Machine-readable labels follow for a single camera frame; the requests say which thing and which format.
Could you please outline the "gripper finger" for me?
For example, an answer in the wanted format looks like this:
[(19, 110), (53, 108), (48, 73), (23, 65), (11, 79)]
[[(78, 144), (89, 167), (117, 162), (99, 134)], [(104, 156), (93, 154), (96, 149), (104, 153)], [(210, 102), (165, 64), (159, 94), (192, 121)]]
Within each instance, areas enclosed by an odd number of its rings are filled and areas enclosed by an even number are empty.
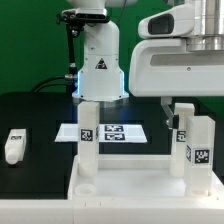
[(169, 129), (178, 129), (179, 128), (179, 116), (175, 115), (170, 108), (172, 104), (171, 97), (162, 97), (161, 98), (161, 107), (167, 116), (166, 124)]

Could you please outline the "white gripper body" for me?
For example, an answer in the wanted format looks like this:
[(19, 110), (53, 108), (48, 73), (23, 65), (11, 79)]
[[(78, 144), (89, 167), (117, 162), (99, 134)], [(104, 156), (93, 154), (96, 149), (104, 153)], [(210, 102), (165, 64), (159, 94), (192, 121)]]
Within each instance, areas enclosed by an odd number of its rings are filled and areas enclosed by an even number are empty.
[(136, 97), (224, 96), (224, 51), (188, 52), (182, 38), (141, 41), (129, 90)]

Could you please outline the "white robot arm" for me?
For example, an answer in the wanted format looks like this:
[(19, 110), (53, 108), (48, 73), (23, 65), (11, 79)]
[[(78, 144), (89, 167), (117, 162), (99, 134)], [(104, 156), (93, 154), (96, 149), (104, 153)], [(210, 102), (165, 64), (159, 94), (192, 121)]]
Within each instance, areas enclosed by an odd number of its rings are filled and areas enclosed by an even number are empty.
[(141, 8), (123, 28), (108, 10), (138, 0), (67, 1), (66, 25), (84, 33), (75, 98), (224, 96), (224, 0), (170, 0), (154, 15)]

